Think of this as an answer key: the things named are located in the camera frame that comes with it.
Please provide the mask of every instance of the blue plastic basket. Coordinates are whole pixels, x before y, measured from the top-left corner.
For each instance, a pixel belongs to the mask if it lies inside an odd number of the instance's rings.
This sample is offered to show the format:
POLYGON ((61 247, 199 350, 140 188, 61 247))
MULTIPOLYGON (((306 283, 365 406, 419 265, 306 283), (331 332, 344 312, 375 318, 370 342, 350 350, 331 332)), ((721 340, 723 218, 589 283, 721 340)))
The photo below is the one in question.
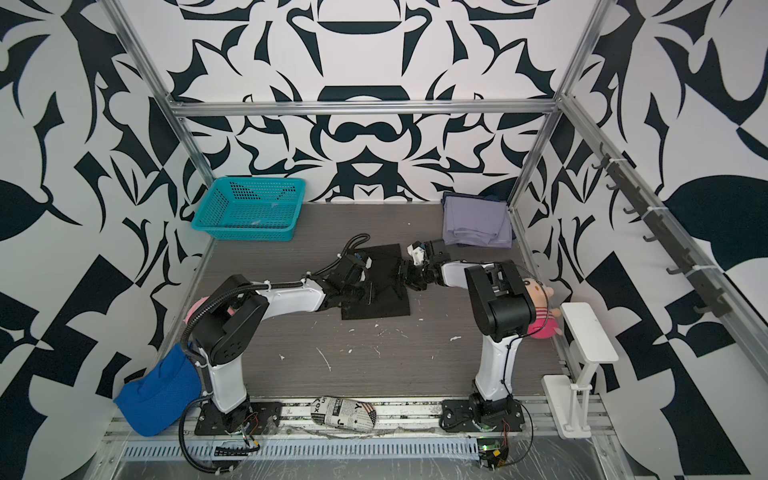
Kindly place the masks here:
POLYGON ((217 178, 200 203, 192 228, 219 240, 288 241, 303 200, 300 178, 217 178))

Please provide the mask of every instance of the wood grain surface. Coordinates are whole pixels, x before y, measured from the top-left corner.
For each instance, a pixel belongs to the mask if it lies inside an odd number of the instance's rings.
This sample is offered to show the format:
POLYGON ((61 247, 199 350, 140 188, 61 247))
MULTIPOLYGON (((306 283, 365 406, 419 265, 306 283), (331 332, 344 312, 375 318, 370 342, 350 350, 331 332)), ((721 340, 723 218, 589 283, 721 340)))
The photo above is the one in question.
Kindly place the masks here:
MULTIPOLYGON (((344 243, 366 232, 366 245, 442 236, 442 207, 305 204, 290 242, 220 241, 200 281, 198 296, 234 273, 249 280, 294 281, 330 263, 344 243)), ((454 260, 511 260, 510 250, 450 247, 454 260)), ((243 353, 243 376, 253 396, 468 395, 480 364, 482 335, 466 290, 431 285, 408 291, 410 316, 342 321, 340 311, 294 313, 268 319, 243 353)), ((561 373, 551 340, 523 340, 513 389, 543 394, 541 376, 561 373)))

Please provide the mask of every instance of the stuffed toy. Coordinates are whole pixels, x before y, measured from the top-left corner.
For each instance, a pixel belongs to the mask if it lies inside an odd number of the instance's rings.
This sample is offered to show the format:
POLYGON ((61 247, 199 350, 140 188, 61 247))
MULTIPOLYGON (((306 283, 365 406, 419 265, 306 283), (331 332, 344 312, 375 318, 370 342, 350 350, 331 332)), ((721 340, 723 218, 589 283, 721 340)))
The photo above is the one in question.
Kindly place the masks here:
POLYGON ((552 298, 554 290, 548 286, 542 287, 532 278, 524 278, 523 283, 536 307, 536 321, 528 326, 528 333, 535 339, 548 339, 558 332, 558 321, 555 317, 562 315, 559 308, 550 308, 547 311, 547 298, 552 298))

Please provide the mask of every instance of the lavender folded cloth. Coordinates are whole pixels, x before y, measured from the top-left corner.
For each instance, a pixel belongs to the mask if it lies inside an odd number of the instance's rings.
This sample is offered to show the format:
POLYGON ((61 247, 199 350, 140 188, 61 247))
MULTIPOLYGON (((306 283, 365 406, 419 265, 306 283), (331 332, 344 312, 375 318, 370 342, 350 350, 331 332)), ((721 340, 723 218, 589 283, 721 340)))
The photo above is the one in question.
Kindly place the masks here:
POLYGON ((512 226, 507 205, 477 198, 447 197, 442 238, 446 245, 511 248, 512 226))

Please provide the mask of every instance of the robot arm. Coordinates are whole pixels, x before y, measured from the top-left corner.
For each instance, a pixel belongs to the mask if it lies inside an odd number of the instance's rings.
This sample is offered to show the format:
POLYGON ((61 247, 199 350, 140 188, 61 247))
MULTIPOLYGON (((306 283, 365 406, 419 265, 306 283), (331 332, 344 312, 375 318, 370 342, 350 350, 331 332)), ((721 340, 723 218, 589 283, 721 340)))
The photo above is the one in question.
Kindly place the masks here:
MULTIPOLYGON (((518 271, 511 263, 450 261, 441 240, 419 244, 419 248, 425 251, 420 264, 406 262, 402 281, 414 290, 424 290, 429 283, 469 290, 475 322, 484 335, 480 371, 475 377, 479 400, 489 410, 489 402, 497 402, 501 408, 498 402, 511 395, 515 351, 535 318, 518 271)), ((240 354, 261 320, 372 299, 367 274, 372 264, 364 253, 345 250, 332 266, 321 270, 327 272, 323 275, 273 285, 233 275, 192 315, 180 343, 203 371, 204 389, 213 394, 220 412, 227 414, 247 400, 240 354), (192 332, 198 353, 187 346, 192 332)))

